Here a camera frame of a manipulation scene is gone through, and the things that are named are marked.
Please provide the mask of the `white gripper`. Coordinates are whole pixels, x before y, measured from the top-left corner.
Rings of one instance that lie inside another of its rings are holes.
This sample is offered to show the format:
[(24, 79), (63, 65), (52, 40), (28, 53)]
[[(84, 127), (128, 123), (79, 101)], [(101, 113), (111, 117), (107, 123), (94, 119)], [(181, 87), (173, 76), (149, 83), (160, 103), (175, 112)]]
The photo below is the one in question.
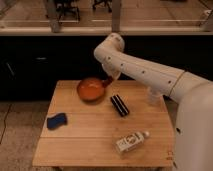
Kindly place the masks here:
[(121, 75), (121, 72), (113, 68), (111, 65), (103, 64), (102, 68), (106, 72), (106, 74), (112, 77), (114, 80), (117, 80)]

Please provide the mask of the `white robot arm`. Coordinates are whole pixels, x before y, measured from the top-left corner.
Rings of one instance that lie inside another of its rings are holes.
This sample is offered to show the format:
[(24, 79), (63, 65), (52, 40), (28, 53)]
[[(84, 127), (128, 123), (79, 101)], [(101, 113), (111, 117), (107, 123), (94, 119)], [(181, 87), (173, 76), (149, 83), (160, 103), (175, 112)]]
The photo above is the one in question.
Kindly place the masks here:
[(213, 81), (124, 53), (111, 33), (94, 50), (107, 75), (125, 74), (178, 104), (172, 171), (213, 171)]

